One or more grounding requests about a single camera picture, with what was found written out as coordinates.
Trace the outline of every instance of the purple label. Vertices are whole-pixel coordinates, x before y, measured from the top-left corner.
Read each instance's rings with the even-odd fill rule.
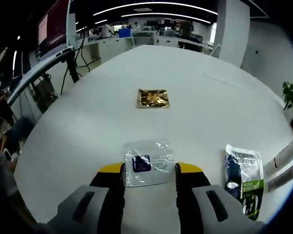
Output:
[[[151,170],[150,156],[141,155],[132,157],[132,169],[134,172],[148,172]]]

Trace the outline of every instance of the gold foil packet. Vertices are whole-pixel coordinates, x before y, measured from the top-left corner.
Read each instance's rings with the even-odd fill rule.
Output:
[[[167,91],[165,89],[139,89],[139,104],[141,108],[168,108]]]

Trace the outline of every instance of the office desk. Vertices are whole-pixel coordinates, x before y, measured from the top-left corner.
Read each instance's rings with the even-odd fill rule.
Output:
[[[173,38],[173,37],[163,37],[156,36],[155,45],[161,46],[170,46],[170,47],[178,47],[178,42],[189,43],[192,45],[200,46],[208,50],[212,50],[208,45],[204,45],[202,43],[196,43],[191,40],[186,40],[182,38]],[[82,39],[78,40],[75,44],[75,48],[79,48],[82,43]],[[87,63],[94,61],[98,58],[101,58],[101,63],[104,63],[113,57],[120,55],[132,48],[132,37],[128,38],[119,38],[117,36],[111,38],[105,38],[100,40],[94,40],[91,42],[87,41],[87,38],[84,42],[83,48],[83,57]],[[77,57],[77,65],[85,66],[85,62],[81,57],[81,53]]]
[[[170,108],[137,109],[141,88],[167,89]],[[250,74],[201,53],[142,45],[88,73],[35,126],[14,174],[33,217],[48,222],[99,168],[124,161],[125,143],[145,139],[169,140],[176,161],[223,185],[226,144],[260,151],[265,164],[293,132],[283,101]],[[292,185],[264,194],[259,220],[270,219]],[[127,188],[125,199],[122,233],[180,233],[174,183]]]
[[[82,39],[78,40],[75,44],[76,48],[79,48],[82,43]],[[84,41],[83,57],[87,63],[101,58],[101,63],[104,63],[113,57],[124,53],[132,48],[131,38],[119,38],[111,37],[94,41]],[[77,57],[77,65],[85,66],[85,62],[81,57],[81,53]]]
[[[173,38],[173,37],[162,37],[162,36],[158,36],[158,45],[162,45],[162,46],[171,46],[171,47],[178,47],[178,42],[184,42],[184,43],[189,43],[192,45],[196,45],[196,46],[200,46],[209,50],[213,50],[213,48],[211,48],[208,45],[202,44],[202,43],[197,43],[197,42],[193,42],[191,40],[187,40],[187,39],[182,39],[182,38]]]

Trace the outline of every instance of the computer monitor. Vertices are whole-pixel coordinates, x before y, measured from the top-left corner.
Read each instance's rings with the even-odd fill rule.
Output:
[[[69,0],[58,0],[38,24],[40,57],[66,43],[66,18]]]

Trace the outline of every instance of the white product package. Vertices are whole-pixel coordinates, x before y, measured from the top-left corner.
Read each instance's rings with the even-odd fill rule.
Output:
[[[243,214],[256,221],[264,192],[264,172],[258,151],[226,146],[225,190],[243,206]]]
[[[125,144],[125,165],[127,187],[167,183],[175,176],[172,148],[165,141]]]

